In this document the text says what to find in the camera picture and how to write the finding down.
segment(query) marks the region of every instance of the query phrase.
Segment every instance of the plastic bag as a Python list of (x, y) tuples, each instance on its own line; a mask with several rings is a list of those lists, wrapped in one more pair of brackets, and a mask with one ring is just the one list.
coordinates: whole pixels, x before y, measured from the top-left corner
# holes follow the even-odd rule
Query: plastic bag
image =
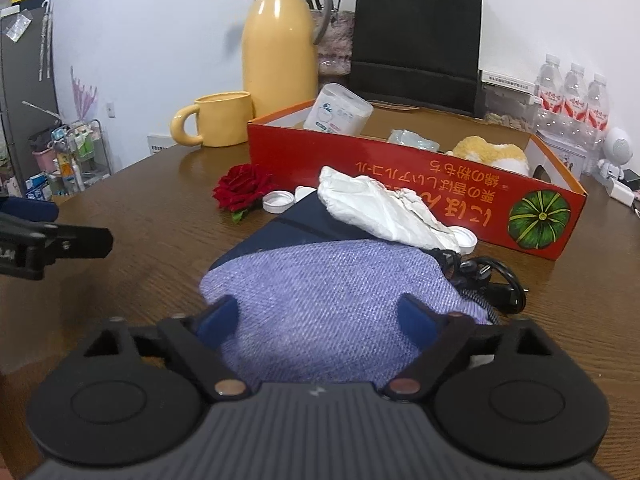
[(391, 130), (388, 142), (392, 144), (401, 144), (402, 146), (411, 146), (419, 150), (427, 150), (428, 152), (437, 152), (440, 145), (433, 140), (424, 139), (418, 134), (414, 134), (409, 130)]
[(15, 21), (8, 27), (8, 30), (6, 30), (4, 34), (11, 41), (17, 43), (24, 34), (24, 31), (29, 27), (32, 20), (33, 15), (28, 10), (24, 10), (20, 14), (16, 14)]

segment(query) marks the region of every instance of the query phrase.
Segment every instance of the purple fabric pouch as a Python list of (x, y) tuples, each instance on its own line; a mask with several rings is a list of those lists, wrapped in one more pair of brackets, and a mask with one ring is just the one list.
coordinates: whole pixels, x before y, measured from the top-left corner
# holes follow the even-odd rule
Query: purple fabric pouch
[(489, 323), (432, 256), (379, 240), (241, 256), (210, 270), (200, 291), (208, 305), (236, 298), (238, 328), (222, 343), (222, 356), (252, 387), (261, 381), (383, 386), (420, 353), (398, 325), (403, 294), (438, 314), (459, 311)]

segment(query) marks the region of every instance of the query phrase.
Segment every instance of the red rose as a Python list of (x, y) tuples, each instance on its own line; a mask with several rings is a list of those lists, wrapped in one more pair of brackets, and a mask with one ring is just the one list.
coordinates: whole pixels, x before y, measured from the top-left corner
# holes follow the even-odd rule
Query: red rose
[(235, 212), (247, 209), (273, 191), (271, 174), (253, 164), (232, 167), (213, 190), (220, 207)]

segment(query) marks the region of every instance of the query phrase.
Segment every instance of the mug handle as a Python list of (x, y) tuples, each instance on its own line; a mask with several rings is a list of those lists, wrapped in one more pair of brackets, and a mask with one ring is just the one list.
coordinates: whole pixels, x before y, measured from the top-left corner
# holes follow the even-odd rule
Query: mug handle
[(184, 131), (184, 121), (187, 120), (187, 117), (197, 114), (199, 111), (199, 105), (189, 105), (176, 112), (171, 121), (171, 136), (175, 142), (183, 146), (199, 146), (204, 142), (201, 135), (191, 136)]

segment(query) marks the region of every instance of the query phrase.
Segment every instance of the thermos gray handle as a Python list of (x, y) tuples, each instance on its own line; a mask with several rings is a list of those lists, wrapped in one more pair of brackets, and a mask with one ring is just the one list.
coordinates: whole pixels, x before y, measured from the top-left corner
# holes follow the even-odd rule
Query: thermos gray handle
[(318, 25), (318, 28), (314, 31), (313, 44), (317, 45), (322, 40), (326, 28), (329, 26), (329, 20), (331, 19), (331, 12), (334, 10), (334, 0), (323, 0), (322, 8), (322, 22)]

